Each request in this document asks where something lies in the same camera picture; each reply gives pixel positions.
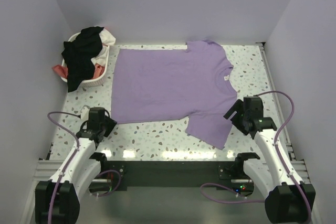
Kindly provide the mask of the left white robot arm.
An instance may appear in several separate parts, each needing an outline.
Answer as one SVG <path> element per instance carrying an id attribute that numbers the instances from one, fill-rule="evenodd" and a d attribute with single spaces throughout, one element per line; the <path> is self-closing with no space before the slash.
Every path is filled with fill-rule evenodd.
<path id="1" fill-rule="evenodd" d="M 102 107 L 90 108 L 86 115 L 79 115 L 79 118 L 84 122 L 77 133 L 60 126 L 75 141 L 61 166 L 35 188 L 36 223 L 76 223 L 80 201 L 96 177 L 107 176 L 108 182 L 117 179 L 116 185 L 101 194 L 96 193 L 97 198 L 110 195 L 121 184 L 120 172 L 109 169 L 106 155 L 96 151 L 103 138 L 112 132 L 116 121 Z"/>

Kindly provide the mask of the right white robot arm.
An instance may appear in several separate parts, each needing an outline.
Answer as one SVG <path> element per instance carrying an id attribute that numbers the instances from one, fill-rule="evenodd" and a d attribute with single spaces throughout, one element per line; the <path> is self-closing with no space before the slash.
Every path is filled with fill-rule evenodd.
<path id="1" fill-rule="evenodd" d="M 265 199 L 271 223 L 309 223 L 316 191 L 291 164 L 273 119 L 264 116 L 261 98 L 238 99 L 224 118 L 244 135 L 250 135 L 265 159 L 262 162 L 256 153 L 239 153 L 227 172 L 254 182 Z"/>

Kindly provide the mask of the purple t shirt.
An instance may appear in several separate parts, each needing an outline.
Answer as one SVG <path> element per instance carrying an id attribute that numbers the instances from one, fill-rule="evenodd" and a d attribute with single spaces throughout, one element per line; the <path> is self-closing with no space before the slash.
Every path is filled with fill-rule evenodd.
<path id="1" fill-rule="evenodd" d="M 224 114 L 236 102 L 233 65 L 210 40 L 186 49 L 121 49 L 112 84 L 111 116 L 120 124 L 188 118 L 186 133 L 222 149 L 231 131 Z"/>

